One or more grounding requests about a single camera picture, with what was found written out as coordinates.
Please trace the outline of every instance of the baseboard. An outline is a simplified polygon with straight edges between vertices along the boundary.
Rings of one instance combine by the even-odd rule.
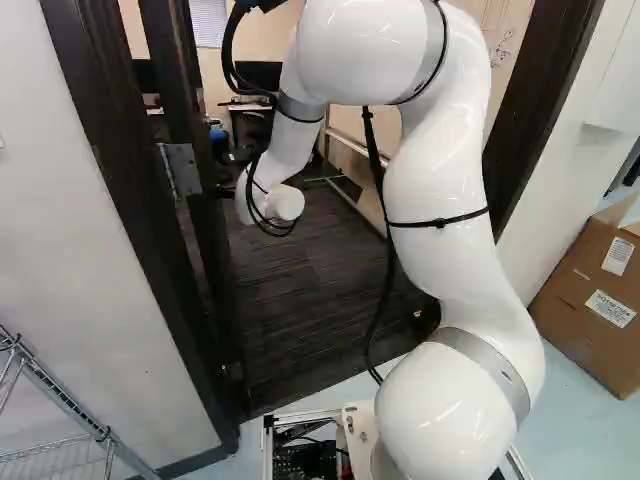
[[[195,472],[201,468],[213,465],[221,460],[224,460],[229,455],[222,447],[222,445],[205,450],[202,453],[192,455],[191,457],[183,458],[177,462],[170,463],[164,467],[160,467],[156,470],[156,473],[162,478],[162,480],[171,480],[181,477],[187,473]],[[140,475],[129,477],[127,480],[144,480]]]

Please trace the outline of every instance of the computer monitor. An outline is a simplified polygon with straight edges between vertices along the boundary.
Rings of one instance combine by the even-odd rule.
[[[277,92],[280,89],[280,74],[282,62],[235,62],[238,75],[247,82],[269,92]],[[239,85],[241,88],[249,88],[248,85]]]

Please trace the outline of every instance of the dark carpet floor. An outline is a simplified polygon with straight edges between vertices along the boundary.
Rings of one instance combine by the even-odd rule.
[[[225,202],[254,414],[365,368],[362,340],[386,269],[383,239],[325,183],[309,183],[305,198],[284,239],[245,227]],[[400,271],[372,350],[376,363],[416,345],[405,318],[423,301]]]

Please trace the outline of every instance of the window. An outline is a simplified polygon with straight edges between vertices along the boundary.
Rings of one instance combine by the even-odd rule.
[[[227,25],[226,0],[189,0],[197,47],[220,48]]]

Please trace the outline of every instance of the label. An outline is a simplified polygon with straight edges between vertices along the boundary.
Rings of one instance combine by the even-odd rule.
[[[629,322],[635,318],[637,313],[615,298],[611,298],[602,290],[593,292],[593,295],[589,297],[585,305],[619,328],[626,327]]]
[[[620,237],[615,237],[611,242],[607,256],[604,257],[602,269],[622,276],[635,248],[636,246],[633,243],[627,242]]]

